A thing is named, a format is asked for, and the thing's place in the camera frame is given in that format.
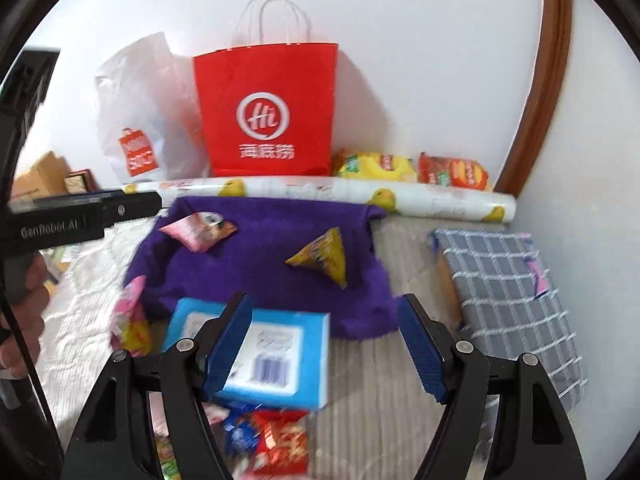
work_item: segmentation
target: barcode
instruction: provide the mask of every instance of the barcode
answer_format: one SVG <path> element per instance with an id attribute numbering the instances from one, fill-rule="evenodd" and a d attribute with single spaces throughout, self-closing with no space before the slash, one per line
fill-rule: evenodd
<path id="1" fill-rule="evenodd" d="M 289 361 L 281 357 L 258 355 L 251 370 L 251 381 L 284 387 L 289 378 Z"/>

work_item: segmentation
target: pink snack packet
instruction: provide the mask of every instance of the pink snack packet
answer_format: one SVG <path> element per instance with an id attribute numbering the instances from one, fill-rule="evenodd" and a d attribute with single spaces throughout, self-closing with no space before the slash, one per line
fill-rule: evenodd
<path id="1" fill-rule="evenodd" d="M 149 404 L 151 406 L 151 422 L 154 426 L 154 434 L 158 436 L 169 436 L 169 428 L 164 416 L 164 404 L 162 403 L 162 393 L 149 392 Z M 207 417 L 210 426 L 220 424 L 229 416 L 229 410 L 222 408 L 213 402 L 203 402 L 202 409 Z"/>
<path id="2" fill-rule="evenodd" d="M 151 334 L 140 295 L 145 290 L 146 276 L 131 280 L 122 290 L 111 317 L 111 346 L 125 349 L 133 357 L 151 352 Z"/>
<path id="3" fill-rule="evenodd" d="M 223 238 L 238 229 L 218 213 L 197 212 L 160 228 L 160 232 L 175 238 L 192 253 L 206 253 Z"/>

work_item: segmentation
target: cardboard box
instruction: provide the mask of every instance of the cardboard box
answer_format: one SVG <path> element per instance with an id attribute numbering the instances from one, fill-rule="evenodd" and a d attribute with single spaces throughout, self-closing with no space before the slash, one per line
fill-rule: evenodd
<path id="1" fill-rule="evenodd" d="M 27 173 L 14 180 L 11 198 L 24 200 L 66 194 L 65 178 L 69 167 L 62 157 L 47 152 L 31 167 Z"/>

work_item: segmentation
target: blue gripper pad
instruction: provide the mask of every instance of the blue gripper pad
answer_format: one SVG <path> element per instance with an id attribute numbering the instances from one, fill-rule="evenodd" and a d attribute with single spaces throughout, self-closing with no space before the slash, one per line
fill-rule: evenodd
<path id="1" fill-rule="evenodd" d="M 434 396 L 439 403 L 445 404 L 449 390 L 442 378 L 442 357 L 416 316 L 411 303 L 404 296 L 398 298 L 398 326 L 424 391 Z"/>
<path id="2" fill-rule="evenodd" d="M 202 392 L 206 399 L 209 399 L 225 386 L 231 367 L 236 357 L 238 357 L 246 332 L 249 330 L 249 325 L 251 325 L 253 314 L 253 303 L 248 296 L 244 296 L 228 319 L 217 344 L 207 355 L 207 375 L 202 385 Z M 225 312 L 221 314 L 219 319 L 222 320 L 224 318 Z"/>

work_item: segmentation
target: red snack bag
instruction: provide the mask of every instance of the red snack bag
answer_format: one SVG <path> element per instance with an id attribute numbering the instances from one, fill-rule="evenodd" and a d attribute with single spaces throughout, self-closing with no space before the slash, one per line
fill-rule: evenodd
<path id="1" fill-rule="evenodd" d="M 300 424 L 307 412 L 256 410 L 254 425 L 260 429 L 254 472 L 260 475 L 302 475 L 309 465 L 308 437 Z"/>
<path id="2" fill-rule="evenodd" d="M 181 242 L 192 253 L 206 253 L 237 230 L 218 213 L 205 212 L 194 213 L 160 228 L 161 232 Z"/>
<path id="3" fill-rule="evenodd" d="M 491 191 L 489 175 L 484 168 L 466 158 L 429 156 L 422 152 L 418 160 L 418 174 L 420 182 L 425 184 Z"/>

